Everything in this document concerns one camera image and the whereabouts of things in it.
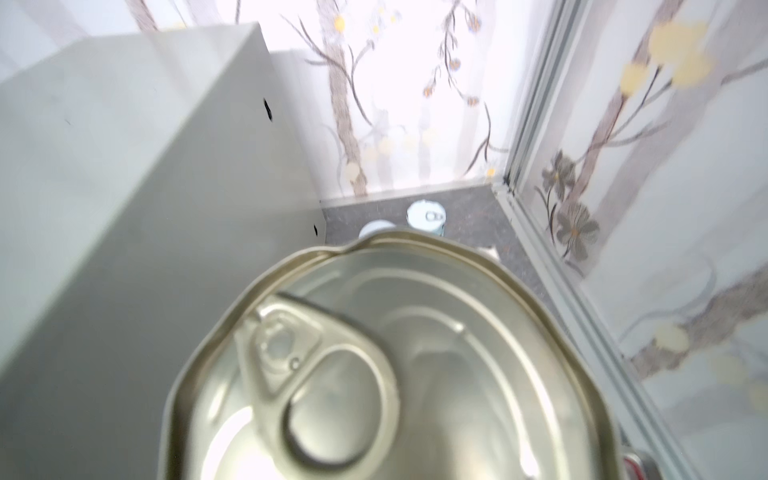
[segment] flower pattern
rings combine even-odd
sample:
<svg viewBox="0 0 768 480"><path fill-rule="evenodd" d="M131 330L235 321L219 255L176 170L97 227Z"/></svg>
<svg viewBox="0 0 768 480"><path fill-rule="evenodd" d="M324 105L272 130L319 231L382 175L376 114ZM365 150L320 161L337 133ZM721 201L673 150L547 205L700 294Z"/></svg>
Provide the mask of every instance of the flower pattern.
<svg viewBox="0 0 768 480"><path fill-rule="evenodd" d="M582 204L570 204L565 213L562 209L558 212L558 223L558 241L566 246L566 254L570 253L577 261L586 260L585 244L593 244L600 231L598 222L590 219L589 210Z"/></svg>
<svg viewBox="0 0 768 480"><path fill-rule="evenodd" d="M346 29L346 20L344 17L341 15L336 17L336 20L333 21L333 27L337 32L344 33L344 30Z"/></svg>
<svg viewBox="0 0 768 480"><path fill-rule="evenodd" d="M477 33L478 31L480 31L481 22L480 22L480 18L478 18L477 15L470 12L469 10L465 10L464 19L467 21L467 28L469 29L469 31L471 31L472 33Z"/></svg>
<svg viewBox="0 0 768 480"><path fill-rule="evenodd" d="M576 182L575 164L563 155L563 151L559 151L552 161L552 169L542 171L541 175L544 177L544 190L549 192L554 187L554 193L563 201L566 189L572 188Z"/></svg>
<svg viewBox="0 0 768 480"><path fill-rule="evenodd" d="M370 31L374 37L380 36L387 28L402 19L400 12L390 10L384 2L379 3L379 7L371 14L369 21Z"/></svg>
<svg viewBox="0 0 768 480"><path fill-rule="evenodd" d="M688 332L679 325L664 323L659 325L654 332L654 342L660 349L672 353L687 352L690 348Z"/></svg>
<svg viewBox="0 0 768 480"><path fill-rule="evenodd" d="M698 85L712 70L712 61L702 54L691 54L683 60L672 74L675 87Z"/></svg>
<svg viewBox="0 0 768 480"><path fill-rule="evenodd" d="M648 53L651 60L659 65L680 63L696 49L706 33L707 25L703 23L685 25L668 22L658 25L650 33Z"/></svg>
<svg viewBox="0 0 768 480"><path fill-rule="evenodd" d="M435 83L437 82L432 79L432 81L430 81L427 86L424 87L424 91L422 92L424 94L424 98L429 98L433 93L435 93Z"/></svg>
<svg viewBox="0 0 768 480"><path fill-rule="evenodd" d="M631 97L640 87L643 86L648 78L648 66L637 63L630 63L624 67L624 73L621 75L619 88L621 93Z"/></svg>

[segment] metal can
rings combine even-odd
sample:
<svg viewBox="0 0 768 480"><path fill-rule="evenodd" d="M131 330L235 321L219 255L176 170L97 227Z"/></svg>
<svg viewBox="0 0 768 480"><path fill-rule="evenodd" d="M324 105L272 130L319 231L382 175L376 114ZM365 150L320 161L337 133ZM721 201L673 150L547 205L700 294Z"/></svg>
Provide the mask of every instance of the metal can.
<svg viewBox="0 0 768 480"><path fill-rule="evenodd" d="M388 230L257 279L170 392L158 478L623 478L541 304L475 250Z"/></svg>
<svg viewBox="0 0 768 480"><path fill-rule="evenodd" d="M417 200L408 207L406 220L411 228L442 237L445 232L445 208L429 200Z"/></svg>

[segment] painted tree branch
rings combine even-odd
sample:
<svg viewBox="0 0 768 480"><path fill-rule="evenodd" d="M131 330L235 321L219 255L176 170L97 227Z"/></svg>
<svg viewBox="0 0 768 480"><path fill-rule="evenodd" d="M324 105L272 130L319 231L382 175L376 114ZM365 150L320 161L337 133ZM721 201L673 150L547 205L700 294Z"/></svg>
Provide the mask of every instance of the painted tree branch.
<svg viewBox="0 0 768 480"><path fill-rule="evenodd" d="M323 32L323 46L325 47L325 51L321 56L331 65L339 66L339 68L328 69L328 85L331 95L333 119L336 121L336 133L339 135L339 139L344 146L346 163L356 164L360 167L360 146L355 138L352 117L349 114L349 105L346 100L347 86L350 80L346 74L346 56L341 45L333 44L329 40L336 31L333 22L339 14L339 9L333 0L317 0L317 13L320 20L320 29ZM317 52L319 48L314 45L314 50ZM367 193L368 179L362 168L359 169L359 173L350 183L356 197L361 197Z"/></svg>
<svg viewBox="0 0 768 480"><path fill-rule="evenodd" d="M764 68L768 68L768 58L758 61L756 64L750 65L749 67L746 67L742 70L726 75L720 84L727 85L732 81L740 80L746 76L756 74L758 71L763 70Z"/></svg>
<svg viewBox="0 0 768 480"><path fill-rule="evenodd" d="M140 31L157 31L157 23L145 0L125 0L125 3Z"/></svg>
<svg viewBox="0 0 768 480"><path fill-rule="evenodd" d="M670 21L680 10L680 6L683 4L683 0L664 0L656 10L654 20L648 25L640 45L637 46L637 50L634 53L632 62L641 65L648 65L650 60L650 54L648 53L648 41L650 34L656 27L656 25L667 23ZM619 118L621 110L624 108L624 104L627 102L627 97L621 93L620 89L616 89L613 98L608 103L608 106L603 114L602 119L598 123L598 127L595 129L592 135L592 141L590 145L604 144L610 140L611 132L614 130L614 125ZM594 169L598 164L598 157L600 155L600 149L596 148L587 153L584 158L584 166L581 168L576 184L571 193L568 195L568 202L575 202L579 199L582 193L587 189L589 180L594 173Z"/></svg>
<svg viewBox="0 0 768 480"><path fill-rule="evenodd" d="M480 152L483 152L485 163L488 163L488 147L491 144L491 114L488 112L488 104L483 102L483 107L485 107L485 118L488 120L488 134L485 135L485 139L480 142L480 146L475 151L475 156L472 158L472 162L470 162L469 167L467 167L467 171L464 172L464 175L468 174L472 167L475 166L478 158L480 158Z"/></svg>
<svg viewBox="0 0 768 480"><path fill-rule="evenodd" d="M611 131L611 134L608 135L608 140L609 141L611 141L611 140L615 139L616 137L618 137L621 134L621 132L623 132L624 129L627 128L630 123L632 123L632 121L635 119L637 114L639 114L641 112L641 110L643 110L643 108L646 108L648 105L654 103L654 101L656 101L661 96L661 94L663 94L665 91L667 91L667 89L672 85L671 82L667 82L667 84L664 85L661 89L659 89L659 91L657 91L653 95L650 95L650 91L653 90L653 88L654 88L654 84L656 83L656 79L659 76L659 72L661 72L661 67L657 67L656 68L656 73L654 74L654 79L650 81L650 85L648 85L648 89L645 91L645 95L643 96L643 100L640 102L640 104L637 106L637 108L634 109L634 112L632 112L632 115L630 115L629 118L626 121L624 121L624 123L621 126L616 127L614 130Z"/></svg>
<svg viewBox="0 0 768 480"><path fill-rule="evenodd" d="M476 152L475 135L477 134L478 126L484 119L489 119L487 112L479 108L479 97L474 95L483 89L485 72L488 70L486 68L488 55L491 51L497 21L496 0L476 2L474 12L465 8L464 5L460 8L464 12L465 22L469 31L474 35L475 41L471 51L466 49L462 52L466 60L462 68L469 70L469 72L465 73L463 83L464 91L468 95L465 95L462 99L470 108L465 109L461 117L462 126L458 132L456 162L453 170L456 177L465 175L469 170L468 164L471 162L467 160L472 159ZM482 147L486 162L488 161L488 151L493 150L492 143L488 140L485 146Z"/></svg>
<svg viewBox="0 0 768 480"><path fill-rule="evenodd" d="M320 47L317 46L317 43L310 37L309 32L307 32L306 27L304 26L304 22L302 20L299 20L299 25L301 26L301 31L293 24L291 23L287 18L283 17L283 20L288 22L288 25L293 28L293 30L299 34L302 40L307 44L307 46L312 49L315 54L317 54L319 57L323 59L323 61L311 61L307 60L306 62L310 65L325 65L325 66L332 66L335 68L338 68L339 71L344 75L344 78L346 79L347 83L349 83L349 88L352 90L352 96L355 99L355 103L357 104L358 110L360 110L360 115L362 115L362 119L366 121L368 125L372 125L371 120L368 119L368 115L366 115L366 111L362 109L362 104L360 103L360 99L357 96L357 89L355 88L355 70L357 69L357 65L360 62L360 59L365 55L368 51L373 50L373 42L368 40L366 42L366 46L362 48L359 55L357 56L357 59L355 59L355 55L352 53L352 48L347 45L349 48L349 53L352 55L352 58L350 60L350 63L352 63L352 68L350 70L350 73L347 73L346 71L346 59L344 58L344 52L342 51L340 58L331 58L328 54L329 48L335 48L339 47L338 45L328 45L328 42L326 41L326 36L323 36L323 44L326 48L324 51Z"/></svg>
<svg viewBox="0 0 768 480"><path fill-rule="evenodd" d="M712 261L706 257L704 258L704 262L710 268L710 278L709 280L707 280L707 284L704 285L704 288L701 290L701 292L699 292L698 295L696 295L695 298L693 298L690 302L686 302L685 304L677 308L668 309L668 310L654 310L652 312L648 312L648 313L645 313L644 315L639 316L632 323L630 323L622 333L620 333L616 337L616 343L621 344L629 336L629 334L632 333L634 329L636 329L640 324L642 324L646 320L686 315L693 309L698 308L700 305L703 305L704 302L706 302L707 299L710 298L710 296L712 295L712 292L715 290L715 286L717 285L717 269L715 268L714 263L712 263Z"/></svg>
<svg viewBox="0 0 768 480"><path fill-rule="evenodd" d="M594 2L588 9L587 17L584 20L585 28L578 38L578 47L572 52L568 69L564 74L562 81L564 87L554 99L554 104L551 107L552 115L548 119L547 127L541 132L541 141L531 171L542 171L561 149L563 136L568 122L571 120L574 106L589 78L603 30L608 19L611 18L615 6L616 0L601 0ZM523 190L523 202L525 204L532 204L535 201L534 183L532 181L525 182L525 189Z"/></svg>
<svg viewBox="0 0 768 480"><path fill-rule="evenodd" d="M645 127L643 127L636 134L632 135L631 137L627 137L625 139L622 139L622 140L614 140L614 135L612 134L612 135L609 136L609 139L606 140L605 142L603 142L601 144L591 145L587 149L586 153L584 153L584 155L582 155L578 160L576 160L575 163L576 163L576 165L578 165L581 162L583 162L587 158L587 156L589 155L589 153L591 151L600 150L603 147L623 147L625 145L629 145L629 144L631 144L631 143L633 143L635 141L638 141L641 138L650 137L651 135L661 131L661 129L666 127L666 126L667 126L666 123L663 123L661 125L657 125L655 127L651 127L650 125L646 125Z"/></svg>
<svg viewBox="0 0 768 480"><path fill-rule="evenodd" d="M590 256L581 263L588 275L603 246L632 207L640 189L704 118L709 103L722 88L722 80L733 71L768 35L768 2L740 0L729 17L710 38L705 52L713 59L709 75L693 88L675 90L658 121L667 126L652 138L635 144L621 165L606 194L594 210L600 235Z"/></svg>
<svg viewBox="0 0 768 480"><path fill-rule="evenodd" d="M458 96L465 99L464 94L458 89L458 84L453 78L454 66L458 68L458 65L454 63L453 49L458 47L458 39L454 31L456 30L456 9L461 4L461 0L454 0L451 5L451 9L445 14L442 20L443 39L438 47L437 55L440 58L442 65L438 65L432 69L432 80L428 83L424 90L426 97L432 95L432 90L437 85L437 77L442 73L442 69L445 68L445 76L447 77L448 86L453 88L458 93Z"/></svg>
<svg viewBox="0 0 768 480"><path fill-rule="evenodd" d="M674 370L692 353L729 339L742 323L768 312L768 264L718 293L702 313L678 325L688 335L683 353L659 348L656 340L632 356L630 362L641 379L663 370Z"/></svg>

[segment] can pull tab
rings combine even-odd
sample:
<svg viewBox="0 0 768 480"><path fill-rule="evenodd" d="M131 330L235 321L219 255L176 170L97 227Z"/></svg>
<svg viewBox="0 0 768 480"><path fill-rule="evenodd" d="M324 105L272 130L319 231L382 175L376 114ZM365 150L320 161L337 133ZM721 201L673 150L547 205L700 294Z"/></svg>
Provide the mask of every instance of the can pull tab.
<svg viewBox="0 0 768 480"><path fill-rule="evenodd" d="M368 478L379 467L395 440L400 413L395 373L384 352L361 332L305 303L282 295L267 297L256 307L260 318L246 318L234 333L237 358L253 407L253 418L277 470L288 480ZM265 358L263 341L270 333L291 331L301 356L285 362ZM318 469L299 460L286 440L284 416L292 397L328 355L347 351L373 372L381 400L381 417L368 450L349 465ZM276 388L270 380L280 378Z"/></svg>
<svg viewBox="0 0 768 480"><path fill-rule="evenodd" d="M424 214L424 218L428 222L436 222L438 220L443 220L445 218L445 215L443 215L443 214L441 214L439 212L433 212L433 211L430 210L429 212Z"/></svg>

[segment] gray floor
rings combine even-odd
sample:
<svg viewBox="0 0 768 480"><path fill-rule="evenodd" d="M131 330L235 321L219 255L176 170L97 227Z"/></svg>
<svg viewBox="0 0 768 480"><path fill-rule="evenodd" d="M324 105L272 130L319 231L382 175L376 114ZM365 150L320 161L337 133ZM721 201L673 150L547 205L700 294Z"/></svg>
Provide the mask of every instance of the gray floor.
<svg viewBox="0 0 768 480"><path fill-rule="evenodd" d="M326 208L326 242L341 245L355 240L362 226L371 220L384 219L405 226L408 205L422 198L445 207L446 238L470 247L496 247L502 264L559 317L490 186Z"/></svg>

